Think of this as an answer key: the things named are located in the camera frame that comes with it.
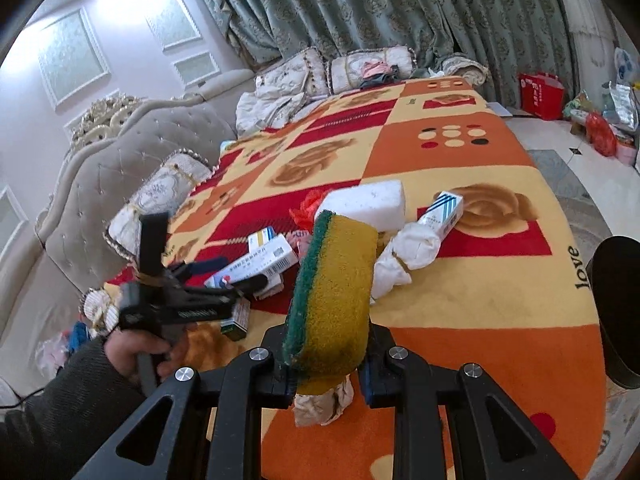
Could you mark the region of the left hand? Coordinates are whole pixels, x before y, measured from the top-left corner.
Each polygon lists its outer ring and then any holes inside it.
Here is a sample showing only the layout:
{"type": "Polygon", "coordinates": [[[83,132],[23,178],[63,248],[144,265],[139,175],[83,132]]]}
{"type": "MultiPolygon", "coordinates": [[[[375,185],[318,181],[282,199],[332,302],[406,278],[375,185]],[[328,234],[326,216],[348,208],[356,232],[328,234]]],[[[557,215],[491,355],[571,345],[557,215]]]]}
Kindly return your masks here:
{"type": "Polygon", "coordinates": [[[183,325],[180,339],[174,344],[144,330],[115,330],[106,338],[103,349],[114,369],[129,379],[137,374],[140,354],[161,354],[165,359],[156,371],[164,380],[183,367],[190,348],[189,334],[195,329],[195,324],[183,325]]]}

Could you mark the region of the dark sleeve left forearm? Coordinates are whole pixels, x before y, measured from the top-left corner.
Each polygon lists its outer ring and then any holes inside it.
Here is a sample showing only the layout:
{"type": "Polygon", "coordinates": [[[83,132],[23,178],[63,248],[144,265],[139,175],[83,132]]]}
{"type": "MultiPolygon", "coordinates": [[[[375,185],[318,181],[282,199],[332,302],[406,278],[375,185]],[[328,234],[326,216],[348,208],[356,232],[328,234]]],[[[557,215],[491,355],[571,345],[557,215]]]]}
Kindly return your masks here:
{"type": "Polygon", "coordinates": [[[70,479],[142,404],[132,379],[105,356],[107,337],[83,344],[24,408],[1,423],[3,479],[70,479]]]}

